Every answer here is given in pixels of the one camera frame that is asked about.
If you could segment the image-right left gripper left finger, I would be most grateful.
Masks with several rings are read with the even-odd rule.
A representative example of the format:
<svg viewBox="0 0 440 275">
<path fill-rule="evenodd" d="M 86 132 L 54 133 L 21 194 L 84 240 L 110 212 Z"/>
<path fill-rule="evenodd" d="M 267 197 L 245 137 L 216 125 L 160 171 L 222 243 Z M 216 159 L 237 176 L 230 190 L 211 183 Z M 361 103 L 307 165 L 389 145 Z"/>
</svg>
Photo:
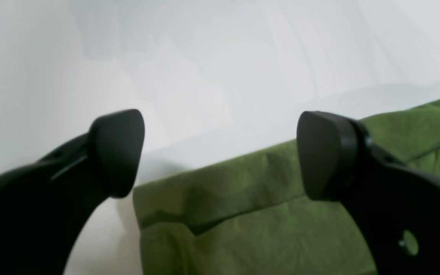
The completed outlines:
<svg viewBox="0 0 440 275">
<path fill-rule="evenodd" d="M 1 174 L 0 275 L 62 275 L 96 207 L 130 193 L 144 137 L 140 111 L 111 113 L 35 163 Z"/>
</svg>

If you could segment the image-right left gripper right finger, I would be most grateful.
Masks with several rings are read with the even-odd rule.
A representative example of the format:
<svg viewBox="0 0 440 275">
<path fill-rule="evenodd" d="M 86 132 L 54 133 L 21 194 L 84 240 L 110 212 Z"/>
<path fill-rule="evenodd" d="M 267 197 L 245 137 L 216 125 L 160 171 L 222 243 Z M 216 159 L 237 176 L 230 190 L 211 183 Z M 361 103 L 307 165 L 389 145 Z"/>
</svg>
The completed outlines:
<svg viewBox="0 0 440 275">
<path fill-rule="evenodd" d="M 377 146 L 359 121 L 303 112 L 296 143 L 314 201 L 338 201 L 357 224 L 379 275 L 440 275 L 440 178 Z"/>
</svg>

